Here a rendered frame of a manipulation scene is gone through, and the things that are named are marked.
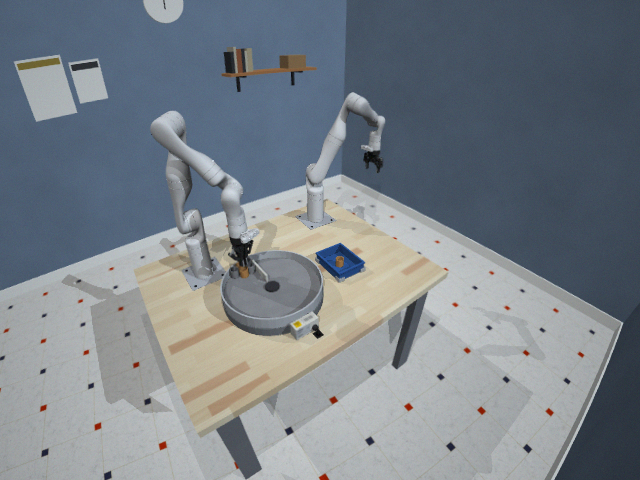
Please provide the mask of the blue open-top crate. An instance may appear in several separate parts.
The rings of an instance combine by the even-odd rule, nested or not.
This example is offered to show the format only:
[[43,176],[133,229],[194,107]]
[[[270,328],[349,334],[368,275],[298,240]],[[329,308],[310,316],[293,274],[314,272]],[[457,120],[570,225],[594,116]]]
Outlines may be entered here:
[[[334,278],[337,276],[339,279],[345,277],[348,278],[360,272],[360,269],[364,267],[365,262],[354,254],[351,250],[345,247],[342,243],[338,243],[321,251],[315,253],[319,264],[322,265]],[[344,258],[343,267],[337,267],[336,257],[342,256]]]

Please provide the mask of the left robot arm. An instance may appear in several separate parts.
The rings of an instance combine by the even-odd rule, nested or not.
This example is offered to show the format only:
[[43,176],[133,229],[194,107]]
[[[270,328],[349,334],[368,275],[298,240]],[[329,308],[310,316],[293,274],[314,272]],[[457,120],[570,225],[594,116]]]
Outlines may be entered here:
[[369,126],[378,128],[370,131],[367,145],[369,147],[362,145],[361,149],[369,152],[380,150],[385,118],[378,116],[375,111],[372,112],[365,98],[354,92],[350,93],[346,97],[332,128],[324,140],[319,160],[317,163],[310,164],[306,169],[307,217],[310,222],[321,222],[323,220],[324,188],[322,181],[346,138],[346,120],[349,112],[362,116],[369,122]]

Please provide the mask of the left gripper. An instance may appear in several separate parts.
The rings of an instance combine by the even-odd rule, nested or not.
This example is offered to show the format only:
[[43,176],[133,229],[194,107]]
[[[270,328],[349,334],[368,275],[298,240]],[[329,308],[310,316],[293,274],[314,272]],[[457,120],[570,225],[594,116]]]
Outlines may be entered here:
[[[373,162],[376,165],[376,173],[380,172],[380,168],[383,167],[383,158],[379,158],[380,150],[364,153],[364,159],[366,169],[369,168],[369,162]],[[369,161],[369,162],[368,162]],[[376,163],[377,162],[377,163]]]

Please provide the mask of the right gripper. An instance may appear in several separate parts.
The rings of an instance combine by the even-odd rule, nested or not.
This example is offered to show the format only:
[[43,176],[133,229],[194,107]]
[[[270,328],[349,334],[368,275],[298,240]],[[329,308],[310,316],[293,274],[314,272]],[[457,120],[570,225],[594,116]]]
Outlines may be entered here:
[[[252,245],[253,245],[253,240],[250,240],[249,242],[243,244],[243,243],[241,243],[240,238],[234,239],[234,238],[231,238],[230,236],[229,236],[229,238],[230,238],[230,242],[232,244],[232,251],[231,251],[231,253],[228,253],[228,256],[230,256],[232,259],[238,261],[240,266],[245,267],[245,265],[248,264],[248,258],[247,257],[248,257],[248,254],[250,254],[250,252],[251,252]],[[248,248],[249,248],[249,250],[248,250]],[[243,253],[243,251],[244,251],[244,253]],[[236,252],[236,254],[235,254],[235,252]]]

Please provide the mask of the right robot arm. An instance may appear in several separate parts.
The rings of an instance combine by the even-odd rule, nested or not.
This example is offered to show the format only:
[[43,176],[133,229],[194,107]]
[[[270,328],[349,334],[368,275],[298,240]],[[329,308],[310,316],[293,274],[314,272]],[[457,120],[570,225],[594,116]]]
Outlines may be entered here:
[[214,269],[201,213],[196,208],[183,212],[192,189],[190,167],[210,186],[218,186],[223,190],[221,204],[226,213],[229,236],[234,239],[240,238],[241,243],[247,243],[259,235],[259,229],[247,229],[244,209],[240,206],[243,187],[210,157],[186,145],[186,124],[177,111],[169,111],[158,117],[152,122],[150,131],[154,139],[169,150],[166,164],[167,184],[178,231],[181,234],[192,232],[186,237],[185,244],[195,277],[209,278],[213,275]]

